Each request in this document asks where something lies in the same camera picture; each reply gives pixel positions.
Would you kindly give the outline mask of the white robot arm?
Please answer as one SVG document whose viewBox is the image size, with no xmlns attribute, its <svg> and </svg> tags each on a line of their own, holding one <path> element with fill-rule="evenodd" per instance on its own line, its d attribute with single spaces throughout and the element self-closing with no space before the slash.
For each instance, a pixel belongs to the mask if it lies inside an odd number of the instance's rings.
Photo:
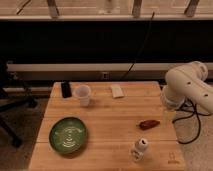
<svg viewBox="0 0 213 171">
<path fill-rule="evenodd" d="M 161 91 L 162 104 L 168 109 L 178 109 L 189 99 L 213 114 L 213 87 L 205 83 L 207 76 L 207 66 L 199 61 L 170 69 Z"/>
</svg>

